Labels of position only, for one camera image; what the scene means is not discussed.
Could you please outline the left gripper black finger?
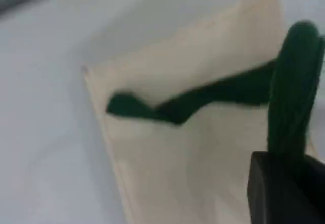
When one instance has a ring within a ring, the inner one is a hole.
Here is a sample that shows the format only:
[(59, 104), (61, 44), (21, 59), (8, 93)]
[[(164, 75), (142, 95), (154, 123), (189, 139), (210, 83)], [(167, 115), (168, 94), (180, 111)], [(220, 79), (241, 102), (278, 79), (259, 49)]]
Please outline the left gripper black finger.
[(251, 223), (286, 223), (284, 175), (267, 152), (251, 155), (247, 199)]
[(324, 163), (301, 155), (289, 164), (300, 204), (290, 223), (324, 223)]

